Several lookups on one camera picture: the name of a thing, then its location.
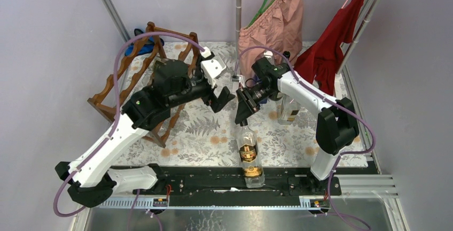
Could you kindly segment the clear bottle gold black label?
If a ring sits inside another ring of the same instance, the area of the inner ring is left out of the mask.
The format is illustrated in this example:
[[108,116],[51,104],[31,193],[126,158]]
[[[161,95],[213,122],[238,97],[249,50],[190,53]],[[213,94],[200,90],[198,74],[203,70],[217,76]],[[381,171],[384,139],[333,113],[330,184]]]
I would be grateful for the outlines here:
[[246,187],[263,187],[265,174],[258,151],[257,134],[249,127],[247,120],[239,124],[236,141]]

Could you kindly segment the blue glass bottle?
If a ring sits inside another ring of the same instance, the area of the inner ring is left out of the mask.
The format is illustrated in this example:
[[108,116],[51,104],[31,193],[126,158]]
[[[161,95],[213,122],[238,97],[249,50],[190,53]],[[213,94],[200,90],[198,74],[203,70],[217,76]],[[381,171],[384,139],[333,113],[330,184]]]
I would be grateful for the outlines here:
[[274,54],[273,52],[267,50],[263,53],[263,56],[269,61],[270,64],[275,64]]

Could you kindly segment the dark green wine bottle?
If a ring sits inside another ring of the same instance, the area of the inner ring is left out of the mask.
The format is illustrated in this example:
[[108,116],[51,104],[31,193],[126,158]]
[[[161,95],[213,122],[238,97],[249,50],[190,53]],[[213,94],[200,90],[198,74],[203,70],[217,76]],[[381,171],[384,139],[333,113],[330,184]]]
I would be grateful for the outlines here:
[[284,51],[284,52],[283,52],[283,55],[284,55],[284,57],[285,57],[287,60],[290,60],[290,58],[291,58],[291,53],[290,53],[289,51]]

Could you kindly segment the clear slim glass bottle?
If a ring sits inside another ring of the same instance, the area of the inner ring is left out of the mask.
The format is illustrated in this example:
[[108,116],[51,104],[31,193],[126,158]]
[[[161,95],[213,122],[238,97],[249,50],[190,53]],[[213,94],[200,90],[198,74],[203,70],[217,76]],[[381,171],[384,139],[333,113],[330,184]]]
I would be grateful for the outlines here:
[[168,58],[156,58],[152,66],[152,71],[156,71],[157,69],[165,66],[168,61]]

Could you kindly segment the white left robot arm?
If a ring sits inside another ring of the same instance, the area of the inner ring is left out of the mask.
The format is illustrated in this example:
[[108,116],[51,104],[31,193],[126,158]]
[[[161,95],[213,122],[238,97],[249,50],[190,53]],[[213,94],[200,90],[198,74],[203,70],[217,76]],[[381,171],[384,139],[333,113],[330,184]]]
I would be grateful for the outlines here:
[[163,192],[166,181],[157,165],[120,169],[113,163],[133,143],[168,119],[174,107],[202,99],[213,112],[221,111],[233,99],[227,87],[215,94],[216,81],[226,68],[224,61],[213,57],[199,57],[193,69],[180,60],[157,64],[151,85],[124,103],[111,128],[81,157],[56,165],[72,201],[95,207],[123,192]]

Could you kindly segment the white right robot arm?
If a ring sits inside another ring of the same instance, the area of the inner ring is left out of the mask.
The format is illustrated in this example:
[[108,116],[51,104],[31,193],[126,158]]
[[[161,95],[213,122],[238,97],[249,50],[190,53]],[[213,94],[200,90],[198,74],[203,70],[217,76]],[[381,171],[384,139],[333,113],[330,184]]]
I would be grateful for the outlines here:
[[255,114],[265,98],[282,93],[295,100],[317,118],[316,141],[320,147],[306,180],[309,192],[319,195],[327,188],[327,177],[344,147],[359,135],[354,118],[354,105],[348,98],[336,99],[323,93],[298,74],[287,63],[273,65],[265,57],[257,60],[252,69],[259,78],[251,88],[236,91],[238,108],[235,123],[240,124]]

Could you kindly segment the clear labelled bottle black cap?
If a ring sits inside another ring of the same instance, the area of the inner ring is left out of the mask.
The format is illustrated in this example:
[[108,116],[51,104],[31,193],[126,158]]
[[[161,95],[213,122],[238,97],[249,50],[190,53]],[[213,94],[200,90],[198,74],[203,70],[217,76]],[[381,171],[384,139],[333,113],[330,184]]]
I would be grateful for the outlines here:
[[291,125],[302,106],[288,95],[284,95],[281,105],[277,108],[277,121],[281,125]]

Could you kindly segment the floral patterned table mat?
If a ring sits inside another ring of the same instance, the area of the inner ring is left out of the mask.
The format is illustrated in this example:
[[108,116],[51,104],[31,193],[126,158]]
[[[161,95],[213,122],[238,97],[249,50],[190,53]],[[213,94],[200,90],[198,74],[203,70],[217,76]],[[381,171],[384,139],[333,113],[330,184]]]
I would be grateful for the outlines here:
[[[232,94],[231,73],[234,71],[236,54],[233,42],[201,42],[228,65],[228,72],[217,80],[216,95],[227,86]],[[176,59],[187,47],[184,42],[165,42],[167,58]],[[124,88],[143,66],[150,53],[137,56],[131,63]],[[135,85],[131,94],[149,84],[152,76],[150,64]],[[308,110],[302,108],[291,125],[277,121],[277,108],[281,102],[268,101],[258,113],[248,119],[249,127],[257,134],[262,164],[266,167],[310,167],[320,150],[315,139],[316,120]],[[160,166],[230,166],[240,167],[235,125],[237,99],[230,101],[222,111],[213,113],[202,100],[186,103],[179,113],[175,126],[170,130],[166,147],[152,141],[140,139],[131,145],[114,165],[141,166],[156,163]],[[340,167],[368,167],[366,155],[343,156]]]

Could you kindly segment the pink shorts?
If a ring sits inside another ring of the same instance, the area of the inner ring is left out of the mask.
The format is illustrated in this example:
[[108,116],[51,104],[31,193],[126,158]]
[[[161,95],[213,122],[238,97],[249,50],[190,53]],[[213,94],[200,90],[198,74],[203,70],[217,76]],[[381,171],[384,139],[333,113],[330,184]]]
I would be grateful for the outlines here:
[[262,48],[245,49],[257,45],[279,52],[288,51],[290,62],[302,50],[303,0],[275,0],[249,27],[239,32],[240,57],[238,72],[245,79],[254,76],[252,65],[265,52]]

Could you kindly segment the red shirt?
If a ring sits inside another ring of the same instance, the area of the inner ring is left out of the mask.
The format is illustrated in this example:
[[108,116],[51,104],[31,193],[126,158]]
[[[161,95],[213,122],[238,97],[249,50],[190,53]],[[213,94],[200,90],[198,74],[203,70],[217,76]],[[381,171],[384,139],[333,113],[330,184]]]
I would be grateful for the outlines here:
[[335,91],[335,75],[344,60],[343,43],[351,43],[364,0],[351,0],[339,9],[320,38],[294,64],[294,70],[309,83],[318,82],[319,89],[329,95]]

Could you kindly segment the white clothes pole base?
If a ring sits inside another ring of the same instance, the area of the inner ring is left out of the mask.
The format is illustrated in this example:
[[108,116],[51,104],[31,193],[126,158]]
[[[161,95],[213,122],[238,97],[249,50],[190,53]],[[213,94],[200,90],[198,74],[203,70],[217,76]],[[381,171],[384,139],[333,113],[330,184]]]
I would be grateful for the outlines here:
[[344,98],[343,96],[343,77],[341,74],[336,74],[334,79],[334,96],[339,101]]

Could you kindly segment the silver centre clothes pole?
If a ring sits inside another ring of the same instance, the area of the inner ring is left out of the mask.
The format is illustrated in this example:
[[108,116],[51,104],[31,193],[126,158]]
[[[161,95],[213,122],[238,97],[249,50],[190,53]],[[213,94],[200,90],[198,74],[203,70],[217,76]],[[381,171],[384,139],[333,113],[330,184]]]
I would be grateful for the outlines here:
[[239,40],[239,33],[241,29],[241,10],[242,10],[242,0],[236,0],[236,43],[238,43]]

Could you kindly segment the silver metal clothes pole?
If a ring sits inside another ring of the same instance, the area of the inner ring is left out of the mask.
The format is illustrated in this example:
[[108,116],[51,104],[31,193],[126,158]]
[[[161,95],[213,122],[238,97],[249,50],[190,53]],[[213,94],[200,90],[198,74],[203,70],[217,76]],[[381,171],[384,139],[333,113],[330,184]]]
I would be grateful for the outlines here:
[[342,63],[340,64],[337,73],[335,75],[336,78],[338,78],[342,70],[345,68],[347,60],[351,56],[354,48],[357,46],[359,39],[361,38],[363,32],[365,31],[365,28],[371,21],[371,18],[381,0],[364,0],[364,4],[361,8],[361,11],[358,15],[357,23],[355,26],[355,32],[354,36],[352,39],[351,43],[343,43],[341,45],[342,52],[344,54],[344,59]]

